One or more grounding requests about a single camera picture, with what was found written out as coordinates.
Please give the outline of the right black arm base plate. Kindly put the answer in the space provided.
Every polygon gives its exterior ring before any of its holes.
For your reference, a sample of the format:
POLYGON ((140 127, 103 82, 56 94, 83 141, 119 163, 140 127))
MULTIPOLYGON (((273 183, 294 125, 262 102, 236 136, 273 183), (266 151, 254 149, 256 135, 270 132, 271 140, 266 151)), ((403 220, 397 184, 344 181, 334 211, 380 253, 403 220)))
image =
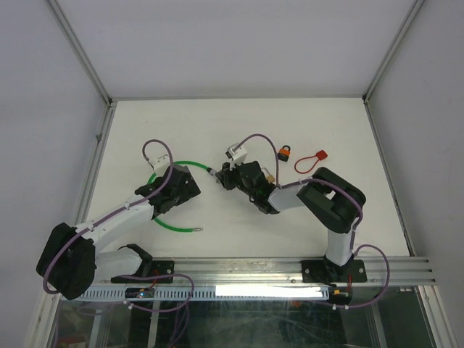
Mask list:
POLYGON ((302 281, 304 283, 366 283, 367 273, 362 260, 350 260, 344 266, 338 266, 326 259, 303 260, 302 281))

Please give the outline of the green cable bike lock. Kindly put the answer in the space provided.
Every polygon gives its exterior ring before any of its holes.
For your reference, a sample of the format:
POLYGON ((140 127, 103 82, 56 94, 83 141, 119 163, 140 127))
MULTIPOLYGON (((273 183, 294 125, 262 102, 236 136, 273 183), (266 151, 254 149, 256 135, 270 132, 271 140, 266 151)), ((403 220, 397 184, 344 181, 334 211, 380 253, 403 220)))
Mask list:
MULTIPOLYGON (((216 170, 212 169, 210 166, 204 165, 200 162, 191 161, 191 160, 178 160, 178 161, 175 161, 175 164, 197 167, 197 168, 200 168, 208 172, 209 175, 211 176, 213 176, 216 173, 216 170)), ((164 220, 161 220, 159 217, 154 218, 153 221, 159 226, 161 226, 162 228, 175 232, 175 233, 196 233, 196 232, 203 231, 202 227, 183 227, 183 226, 177 226, 177 225, 173 225, 170 223, 166 223, 164 220)))

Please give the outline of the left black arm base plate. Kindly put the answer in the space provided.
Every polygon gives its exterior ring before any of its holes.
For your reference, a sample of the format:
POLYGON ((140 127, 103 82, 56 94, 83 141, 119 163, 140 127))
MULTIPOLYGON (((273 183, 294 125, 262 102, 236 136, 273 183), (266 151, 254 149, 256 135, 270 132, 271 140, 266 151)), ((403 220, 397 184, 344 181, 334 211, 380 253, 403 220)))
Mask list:
POLYGON ((153 283, 155 276, 167 276, 174 274, 175 262, 172 260, 143 261, 139 269, 132 273, 132 278, 121 275, 111 278, 111 283, 153 283))

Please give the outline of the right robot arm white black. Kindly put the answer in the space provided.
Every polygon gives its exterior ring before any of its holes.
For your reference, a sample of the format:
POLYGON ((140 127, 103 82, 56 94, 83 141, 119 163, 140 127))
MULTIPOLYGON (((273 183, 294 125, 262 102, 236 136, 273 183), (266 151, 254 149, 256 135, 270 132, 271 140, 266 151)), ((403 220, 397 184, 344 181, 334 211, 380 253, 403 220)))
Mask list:
POLYGON ((225 162, 219 171, 210 171, 221 186, 238 189, 262 213, 276 215, 285 210, 306 207, 328 230, 324 271, 328 278, 340 281, 350 272, 349 261, 355 230, 363 219, 367 199, 353 186, 327 167, 300 181, 277 186, 265 177, 258 162, 233 169, 225 162))

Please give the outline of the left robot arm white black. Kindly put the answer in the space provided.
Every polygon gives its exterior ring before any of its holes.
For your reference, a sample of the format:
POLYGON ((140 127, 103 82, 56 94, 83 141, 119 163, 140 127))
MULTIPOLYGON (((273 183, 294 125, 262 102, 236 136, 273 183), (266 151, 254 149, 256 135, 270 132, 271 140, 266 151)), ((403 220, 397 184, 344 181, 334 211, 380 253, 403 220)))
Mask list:
POLYGON ((139 245, 127 244, 109 252, 106 247, 200 193, 190 170, 173 165, 163 176, 136 189, 115 211, 76 226, 55 226, 36 272, 51 285, 53 294, 69 300, 101 281, 141 282, 163 276, 165 270, 157 267, 150 253, 139 245))

